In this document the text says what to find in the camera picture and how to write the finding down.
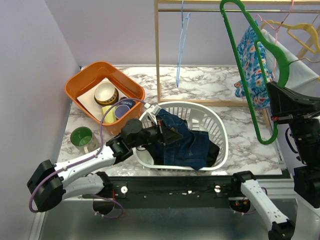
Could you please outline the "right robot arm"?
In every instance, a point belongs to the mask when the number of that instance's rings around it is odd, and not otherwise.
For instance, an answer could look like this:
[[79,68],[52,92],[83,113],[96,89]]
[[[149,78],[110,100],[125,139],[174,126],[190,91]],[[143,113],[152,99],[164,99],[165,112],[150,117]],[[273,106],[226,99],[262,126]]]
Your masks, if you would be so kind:
[[266,84],[270,99],[271,119],[275,124],[288,124],[298,160],[293,182],[297,202],[293,222],[273,204],[250,171],[232,175],[230,191],[248,198],[268,230],[270,240],[318,240],[320,238],[320,99]]

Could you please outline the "light blue wire hanger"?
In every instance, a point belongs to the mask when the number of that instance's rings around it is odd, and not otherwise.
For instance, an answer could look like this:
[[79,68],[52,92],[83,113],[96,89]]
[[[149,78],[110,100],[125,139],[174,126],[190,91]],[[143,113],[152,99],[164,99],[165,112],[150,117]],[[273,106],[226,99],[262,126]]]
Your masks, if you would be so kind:
[[183,59],[183,52],[185,48],[185,42],[187,38],[188,33],[188,27],[190,22],[191,13],[187,13],[187,15],[184,15],[184,3],[185,1],[181,1],[181,32],[179,37],[179,46],[178,46],[178,59],[177,59],[177,69],[176,69],[176,87],[178,88],[180,86],[180,76],[181,76],[181,65],[182,65],[182,59]]

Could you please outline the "blue floral garment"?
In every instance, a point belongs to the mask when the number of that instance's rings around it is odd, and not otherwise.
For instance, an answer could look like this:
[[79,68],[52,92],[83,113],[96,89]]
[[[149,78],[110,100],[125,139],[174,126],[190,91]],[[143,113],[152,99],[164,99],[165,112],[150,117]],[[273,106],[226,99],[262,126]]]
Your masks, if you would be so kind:
[[[240,43],[237,46],[241,67],[243,69],[245,81],[248,87],[249,96],[252,101],[253,107],[257,109],[264,109],[270,106],[270,99],[268,97],[267,89],[265,86],[263,72],[260,67],[258,55],[255,48],[255,41],[258,40],[253,28],[249,25],[245,31]],[[260,58],[264,68],[267,82],[274,80],[272,71],[267,67],[266,49],[261,42],[257,43],[260,53]],[[237,98],[244,98],[245,90],[241,80],[234,84],[235,96]]]

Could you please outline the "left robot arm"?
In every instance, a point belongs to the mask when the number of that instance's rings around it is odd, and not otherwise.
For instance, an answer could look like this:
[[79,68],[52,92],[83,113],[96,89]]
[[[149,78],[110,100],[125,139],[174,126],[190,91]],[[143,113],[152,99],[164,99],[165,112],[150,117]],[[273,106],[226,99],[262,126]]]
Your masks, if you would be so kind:
[[161,120],[144,128],[140,120],[130,119],[116,137],[97,150],[65,163],[41,162],[26,184],[31,194],[29,210],[46,212],[62,200],[80,195],[107,197],[111,191],[108,177],[104,173],[89,175],[91,172],[125,161],[133,148],[154,143],[167,146],[182,139],[182,134]]

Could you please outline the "pink wire hanger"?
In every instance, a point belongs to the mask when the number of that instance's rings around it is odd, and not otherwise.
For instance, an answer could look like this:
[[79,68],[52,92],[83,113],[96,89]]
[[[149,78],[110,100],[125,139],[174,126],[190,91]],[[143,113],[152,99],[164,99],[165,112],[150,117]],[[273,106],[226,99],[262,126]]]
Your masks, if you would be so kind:
[[[283,53],[285,53],[285,56],[288,60],[292,57],[292,53],[283,46],[281,42],[279,42],[279,31],[284,26],[284,23],[288,16],[291,14],[292,10],[294,8],[294,1],[291,1],[291,6],[289,8],[289,12],[285,15],[284,19],[280,22],[274,21],[274,20],[267,20],[263,19],[258,13],[255,15],[254,19],[258,19],[261,22],[261,32],[263,33],[263,36],[265,37],[268,42],[278,46]],[[279,73],[279,62],[274,57],[274,55],[268,50],[265,49],[265,55],[266,55],[266,62],[268,67],[272,67],[272,73]]]

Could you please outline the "black skirt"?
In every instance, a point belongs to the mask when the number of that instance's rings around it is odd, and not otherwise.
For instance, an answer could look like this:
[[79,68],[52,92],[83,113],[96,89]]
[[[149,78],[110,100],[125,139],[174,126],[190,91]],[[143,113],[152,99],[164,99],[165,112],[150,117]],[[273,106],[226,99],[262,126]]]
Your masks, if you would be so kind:
[[216,163],[220,148],[210,140],[198,140],[189,147],[186,145],[165,147],[161,144],[150,144],[143,145],[136,151],[149,154],[154,165],[191,167],[199,170],[204,167],[212,167]]

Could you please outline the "blue denim shorts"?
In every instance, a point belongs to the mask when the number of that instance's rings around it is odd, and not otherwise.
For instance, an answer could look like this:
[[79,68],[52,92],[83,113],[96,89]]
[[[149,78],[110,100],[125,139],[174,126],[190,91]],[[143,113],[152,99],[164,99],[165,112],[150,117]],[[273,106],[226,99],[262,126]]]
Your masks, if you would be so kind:
[[165,146],[158,142],[145,145],[156,164],[191,167],[196,171],[207,166],[210,139],[206,131],[190,130],[183,119],[164,109],[158,112],[157,118],[183,139]]

